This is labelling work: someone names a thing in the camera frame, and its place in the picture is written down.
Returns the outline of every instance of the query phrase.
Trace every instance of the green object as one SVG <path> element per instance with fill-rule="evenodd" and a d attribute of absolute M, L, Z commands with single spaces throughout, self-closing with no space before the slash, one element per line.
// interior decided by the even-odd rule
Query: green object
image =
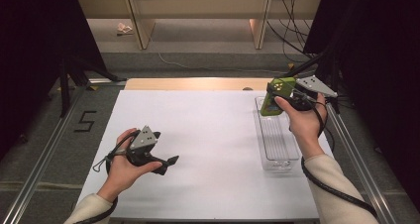
<path fill-rule="evenodd" d="M 275 96 L 284 96 L 290 97 L 290 94 L 296 84 L 296 80 L 293 77 L 286 78 L 274 78 L 267 85 L 267 93 L 265 99 L 263 100 L 262 109 L 260 113 L 263 116 L 276 116 L 280 115 L 283 110 L 281 110 L 274 101 Z"/>

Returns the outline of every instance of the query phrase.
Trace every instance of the sleeve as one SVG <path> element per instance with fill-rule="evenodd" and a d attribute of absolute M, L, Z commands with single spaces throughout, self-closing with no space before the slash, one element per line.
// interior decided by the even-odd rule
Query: sleeve
<path fill-rule="evenodd" d="M 98 196 L 95 193 L 87 195 L 84 197 L 74 208 L 71 215 L 68 219 L 64 222 L 64 224 L 72 224 L 79 221 L 83 221 L 85 219 L 97 216 L 112 206 L 111 202 L 108 202 L 104 198 Z M 105 219 L 97 222 L 98 224 L 106 224 L 109 222 L 110 217 L 106 217 Z"/>
<path fill-rule="evenodd" d="M 316 156 L 305 162 L 306 168 L 320 181 L 341 192 L 363 200 L 358 190 L 344 176 L 339 164 L 328 155 Z M 309 180 L 321 223 L 378 223 L 366 210 L 343 200 Z"/>

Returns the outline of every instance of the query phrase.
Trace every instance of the table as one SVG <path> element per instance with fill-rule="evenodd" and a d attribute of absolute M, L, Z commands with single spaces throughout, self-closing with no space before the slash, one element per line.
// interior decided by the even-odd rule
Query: table
<path fill-rule="evenodd" d="M 161 132 L 153 155 L 161 159 L 179 155 L 179 160 L 165 176 L 148 173 L 136 181 L 120 195 L 112 217 L 144 221 L 317 219 L 299 165 L 289 173 L 262 168 L 253 113 L 255 98 L 265 95 L 267 81 L 129 80 L 118 96 L 93 164 L 107 155 L 125 129 L 144 125 Z M 257 90 L 241 91 L 239 87 Z M 324 135 L 320 142 L 331 155 Z M 96 192 L 105 178 L 104 169 L 92 170 L 80 199 Z"/>

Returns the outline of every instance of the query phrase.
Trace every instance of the hand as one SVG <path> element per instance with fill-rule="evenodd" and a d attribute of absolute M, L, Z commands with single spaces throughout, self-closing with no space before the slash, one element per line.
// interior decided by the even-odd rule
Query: hand
<path fill-rule="evenodd" d="M 136 128 L 125 131 L 118 137 L 117 144 L 120 143 L 123 138 L 135 131 L 137 131 Z M 121 145 L 120 149 L 126 149 L 129 144 L 130 138 Z M 122 191 L 131 187 L 137 178 L 159 167 L 161 167 L 160 162 L 152 162 L 142 167 L 135 167 L 125 156 L 115 156 L 108 177 L 97 194 L 107 201 L 113 202 Z"/>
<path fill-rule="evenodd" d="M 289 116 L 290 131 L 296 138 L 303 158 L 307 160 L 311 157 L 324 154 L 318 142 L 320 123 L 315 112 L 313 110 L 297 111 L 281 97 L 275 97 L 274 100 Z M 323 104 L 325 105 L 325 98 L 322 94 L 318 93 L 315 108 L 325 122 L 327 110 Z"/>

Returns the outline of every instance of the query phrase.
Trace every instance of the transparent tray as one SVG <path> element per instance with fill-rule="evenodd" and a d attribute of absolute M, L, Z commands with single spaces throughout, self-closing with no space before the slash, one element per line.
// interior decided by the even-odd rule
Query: transparent tray
<path fill-rule="evenodd" d="M 256 98 L 255 111 L 262 167 L 269 171 L 290 172 L 301 155 L 289 131 L 289 118 L 285 112 L 278 116 L 262 116 L 263 100 L 264 97 Z"/>

